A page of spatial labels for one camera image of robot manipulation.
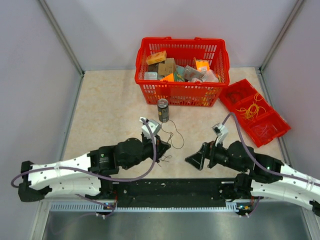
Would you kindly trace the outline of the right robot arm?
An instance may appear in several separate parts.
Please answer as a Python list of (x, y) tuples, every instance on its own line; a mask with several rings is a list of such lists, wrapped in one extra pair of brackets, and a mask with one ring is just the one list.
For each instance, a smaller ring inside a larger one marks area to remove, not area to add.
[(185, 161), (202, 170), (208, 160), (208, 168), (222, 165), (239, 173), (233, 186), (222, 189), (220, 194), (227, 200), (240, 198), (270, 198), (285, 201), (320, 214), (320, 182), (307, 176), (272, 156), (255, 153), (240, 141), (228, 148), (215, 141), (205, 142)]

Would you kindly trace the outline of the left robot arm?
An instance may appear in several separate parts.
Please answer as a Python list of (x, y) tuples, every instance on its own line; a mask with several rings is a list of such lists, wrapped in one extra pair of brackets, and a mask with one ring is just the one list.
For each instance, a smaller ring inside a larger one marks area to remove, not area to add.
[(63, 195), (109, 198), (114, 191), (112, 175), (128, 170), (150, 158), (156, 162), (171, 145), (156, 135), (149, 139), (128, 138), (116, 145), (102, 146), (79, 157), (50, 164), (24, 161), (18, 196), (22, 202), (37, 202)]

